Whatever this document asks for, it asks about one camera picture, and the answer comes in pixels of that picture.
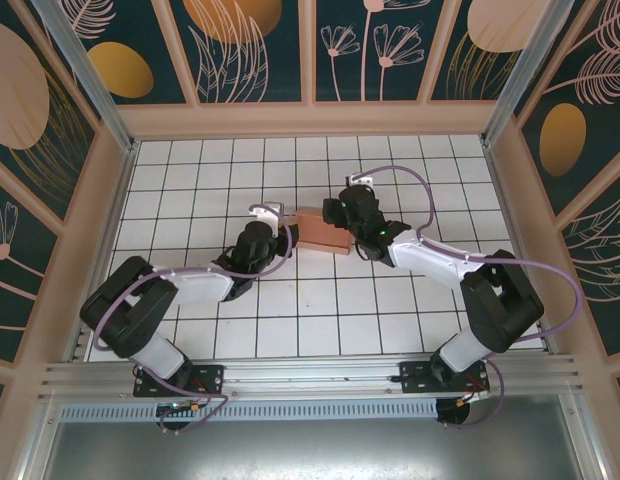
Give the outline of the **aluminium frame post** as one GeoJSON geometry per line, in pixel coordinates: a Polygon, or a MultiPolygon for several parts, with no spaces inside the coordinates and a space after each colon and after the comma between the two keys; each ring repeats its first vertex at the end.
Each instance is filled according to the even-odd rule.
{"type": "Polygon", "coordinates": [[[480,134],[485,150],[492,148],[510,120],[528,86],[533,82],[543,62],[550,57],[550,50],[561,30],[570,26],[573,11],[579,12],[587,0],[549,0],[534,24],[512,72],[499,94],[495,107],[480,134]]]}
{"type": "Polygon", "coordinates": [[[43,24],[48,28],[64,58],[76,72],[79,82],[84,86],[88,97],[117,143],[126,153],[130,153],[135,146],[134,137],[126,127],[114,100],[101,81],[83,44],[73,32],[62,7],[57,0],[31,0],[31,3],[43,24]]]}

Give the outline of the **grey metal panel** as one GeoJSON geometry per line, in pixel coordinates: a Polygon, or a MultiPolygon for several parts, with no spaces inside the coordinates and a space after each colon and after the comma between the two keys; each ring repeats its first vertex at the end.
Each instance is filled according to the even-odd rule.
{"type": "Polygon", "coordinates": [[[55,410],[23,480],[613,480],[573,397],[506,399],[496,419],[250,420],[169,436],[55,410]]]}

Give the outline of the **aluminium mounting rail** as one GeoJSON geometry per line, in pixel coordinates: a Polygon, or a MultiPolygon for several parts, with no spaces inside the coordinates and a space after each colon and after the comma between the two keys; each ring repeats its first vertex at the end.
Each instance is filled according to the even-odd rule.
{"type": "MultiPolygon", "coordinates": [[[[232,400],[324,400],[397,397],[390,381],[404,361],[427,354],[226,359],[222,392],[232,400]]],[[[515,350],[492,359],[507,395],[562,394],[583,385],[570,355],[515,350]]],[[[131,401],[135,377],[125,362],[59,363],[46,367],[40,400],[131,401]]]]}

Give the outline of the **pink cardboard box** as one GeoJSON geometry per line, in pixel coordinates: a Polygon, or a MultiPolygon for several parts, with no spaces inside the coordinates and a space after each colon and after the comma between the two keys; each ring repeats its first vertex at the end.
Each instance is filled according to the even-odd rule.
{"type": "Polygon", "coordinates": [[[350,253],[352,235],[345,229],[326,223],[320,208],[300,207],[295,212],[295,219],[299,230],[299,249],[344,256],[350,253]]]}

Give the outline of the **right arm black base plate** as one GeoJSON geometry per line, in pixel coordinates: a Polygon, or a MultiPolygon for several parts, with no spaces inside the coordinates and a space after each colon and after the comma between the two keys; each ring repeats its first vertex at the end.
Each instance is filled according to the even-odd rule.
{"type": "Polygon", "coordinates": [[[399,373],[392,377],[403,393],[465,394],[490,390],[486,364],[477,361],[462,372],[455,372],[443,363],[407,361],[399,364],[399,373]]]}

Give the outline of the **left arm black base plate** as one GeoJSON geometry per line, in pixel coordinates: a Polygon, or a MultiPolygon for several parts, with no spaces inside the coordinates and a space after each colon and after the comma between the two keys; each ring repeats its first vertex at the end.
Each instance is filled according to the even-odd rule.
{"type": "Polygon", "coordinates": [[[214,394],[222,392],[224,367],[222,365],[185,365],[165,382],[172,385],[167,388],[145,369],[134,369],[132,395],[135,398],[168,398],[181,396],[175,388],[195,394],[214,394]]]}

